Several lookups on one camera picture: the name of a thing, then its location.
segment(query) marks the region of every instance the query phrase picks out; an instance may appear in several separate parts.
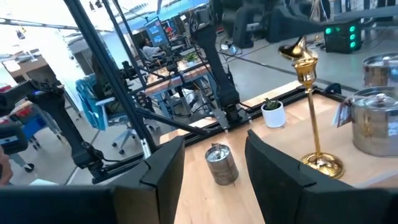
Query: silver canister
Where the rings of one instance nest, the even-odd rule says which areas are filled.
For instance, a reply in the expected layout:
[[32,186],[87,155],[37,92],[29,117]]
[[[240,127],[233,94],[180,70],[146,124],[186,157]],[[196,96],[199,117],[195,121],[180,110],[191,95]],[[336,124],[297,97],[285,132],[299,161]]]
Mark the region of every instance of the silver canister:
[[398,86],[398,53],[385,53],[363,60],[365,88]]
[[398,156],[398,101],[394,87],[358,91],[351,99],[353,143],[374,156]]
[[228,146],[212,144],[205,154],[205,159],[217,184],[229,185],[238,178],[239,172]]

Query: blue chair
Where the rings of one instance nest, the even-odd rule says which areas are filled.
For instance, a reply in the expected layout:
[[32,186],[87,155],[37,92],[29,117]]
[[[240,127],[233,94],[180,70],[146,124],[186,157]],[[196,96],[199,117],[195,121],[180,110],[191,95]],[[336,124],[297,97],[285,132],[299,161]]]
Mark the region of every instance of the blue chair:
[[115,125],[126,125],[127,129],[120,134],[112,143],[113,147],[118,146],[116,142],[123,140],[120,145],[120,154],[124,154],[123,146],[129,137],[135,139],[136,130],[131,128],[128,124],[129,120],[124,113],[107,114],[105,105],[115,100],[115,97],[110,97],[99,101],[94,94],[93,86],[96,84],[94,74],[87,75],[81,80],[76,81],[76,90],[81,100],[81,105],[85,112],[88,122],[93,128],[98,131],[105,131],[108,127]]

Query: brass candle holder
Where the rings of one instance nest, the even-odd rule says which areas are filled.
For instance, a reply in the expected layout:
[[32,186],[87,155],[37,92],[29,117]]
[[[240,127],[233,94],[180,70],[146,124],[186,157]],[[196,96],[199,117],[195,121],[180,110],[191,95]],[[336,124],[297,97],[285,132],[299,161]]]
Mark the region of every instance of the brass candle holder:
[[315,57],[303,57],[294,60],[292,64],[297,72],[298,81],[305,87],[305,92],[308,95],[313,138],[315,141],[315,152],[303,156],[301,161],[333,179],[339,179],[344,173],[343,162],[332,154],[321,152],[317,117],[315,116],[312,96],[312,84],[317,79],[317,73],[315,71],[317,63],[318,59]]

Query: label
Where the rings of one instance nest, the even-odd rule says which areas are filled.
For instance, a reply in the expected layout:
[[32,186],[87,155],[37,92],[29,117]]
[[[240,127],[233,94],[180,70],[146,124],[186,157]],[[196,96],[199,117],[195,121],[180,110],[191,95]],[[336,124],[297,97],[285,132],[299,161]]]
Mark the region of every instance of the label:
[[348,102],[344,101],[340,103],[336,109],[332,125],[335,125],[337,128],[351,122],[351,107]]

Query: monitor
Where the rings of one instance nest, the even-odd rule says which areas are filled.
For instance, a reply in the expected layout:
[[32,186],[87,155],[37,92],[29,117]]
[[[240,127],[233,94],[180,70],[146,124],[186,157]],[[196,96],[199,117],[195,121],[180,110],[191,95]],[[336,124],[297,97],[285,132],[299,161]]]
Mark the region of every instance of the monitor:
[[167,37],[158,17],[155,17],[153,20],[146,23],[145,28],[154,47],[158,47],[163,43],[169,45],[169,38]]

